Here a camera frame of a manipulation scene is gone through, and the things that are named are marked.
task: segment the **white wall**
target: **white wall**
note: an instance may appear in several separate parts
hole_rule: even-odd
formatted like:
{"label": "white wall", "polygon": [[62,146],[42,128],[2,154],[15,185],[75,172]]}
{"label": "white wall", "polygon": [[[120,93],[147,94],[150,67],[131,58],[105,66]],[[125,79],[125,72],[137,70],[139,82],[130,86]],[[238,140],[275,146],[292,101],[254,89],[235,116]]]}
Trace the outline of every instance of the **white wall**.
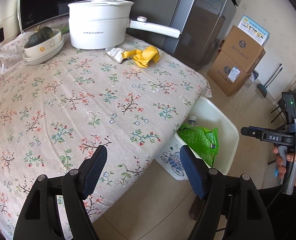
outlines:
{"label": "white wall", "polygon": [[270,33],[266,55],[256,67],[258,81],[265,83],[282,63],[283,70],[267,88],[276,99],[296,75],[296,11],[288,0],[241,0],[227,34],[243,15]]}

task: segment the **cardboard box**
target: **cardboard box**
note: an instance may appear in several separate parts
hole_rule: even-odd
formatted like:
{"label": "cardboard box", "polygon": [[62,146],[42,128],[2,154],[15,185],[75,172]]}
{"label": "cardboard box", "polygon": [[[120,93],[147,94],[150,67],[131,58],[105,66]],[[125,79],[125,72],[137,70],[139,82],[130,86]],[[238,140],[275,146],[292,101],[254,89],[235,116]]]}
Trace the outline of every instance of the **cardboard box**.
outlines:
{"label": "cardboard box", "polygon": [[221,50],[245,72],[251,73],[265,55],[264,48],[233,25]]}
{"label": "cardboard box", "polygon": [[247,33],[251,38],[253,38],[262,47],[267,43],[269,39],[269,32],[262,28],[255,21],[251,20],[249,17],[244,15],[238,24],[238,28]]}
{"label": "cardboard box", "polygon": [[237,93],[251,73],[245,73],[224,52],[220,52],[208,71],[208,76],[221,88],[227,97]]}

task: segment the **green plastic bag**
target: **green plastic bag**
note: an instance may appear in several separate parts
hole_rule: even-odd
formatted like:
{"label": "green plastic bag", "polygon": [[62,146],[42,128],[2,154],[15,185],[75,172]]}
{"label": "green plastic bag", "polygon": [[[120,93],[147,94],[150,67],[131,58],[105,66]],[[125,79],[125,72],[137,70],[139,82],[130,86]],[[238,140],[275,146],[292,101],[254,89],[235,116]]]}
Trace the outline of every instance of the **green plastic bag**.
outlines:
{"label": "green plastic bag", "polygon": [[219,151],[218,128],[209,130],[205,127],[191,127],[184,123],[177,133],[198,156],[210,167],[213,166]]}

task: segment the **stacked plates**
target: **stacked plates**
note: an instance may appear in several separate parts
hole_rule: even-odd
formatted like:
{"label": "stacked plates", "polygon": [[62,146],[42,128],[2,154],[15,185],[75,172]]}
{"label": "stacked plates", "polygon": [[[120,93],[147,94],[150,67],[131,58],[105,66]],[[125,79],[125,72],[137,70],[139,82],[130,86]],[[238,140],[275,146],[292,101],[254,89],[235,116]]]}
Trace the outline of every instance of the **stacked plates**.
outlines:
{"label": "stacked plates", "polygon": [[65,39],[63,37],[62,40],[57,45],[53,46],[51,49],[35,57],[27,57],[26,53],[24,52],[23,58],[28,63],[28,65],[38,65],[38,64],[44,63],[45,61],[51,59],[52,57],[54,57],[59,53],[59,51],[64,46],[64,42],[65,42]]}

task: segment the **handheld controller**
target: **handheld controller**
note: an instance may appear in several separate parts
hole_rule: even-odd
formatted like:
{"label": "handheld controller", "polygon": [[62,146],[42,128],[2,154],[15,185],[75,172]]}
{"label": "handheld controller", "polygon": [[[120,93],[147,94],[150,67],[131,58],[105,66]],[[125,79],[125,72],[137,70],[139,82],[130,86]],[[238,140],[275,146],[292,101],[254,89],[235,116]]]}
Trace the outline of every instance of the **handheld controller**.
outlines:
{"label": "handheld controller", "polygon": [[271,142],[278,146],[287,170],[281,192],[291,195],[296,180],[296,162],[288,162],[286,154],[296,151],[296,103],[290,92],[282,92],[282,101],[281,108],[286,118],[284,131],[249,126],[243,127],[240,132],[242,135],[255,137],[260,141]]}

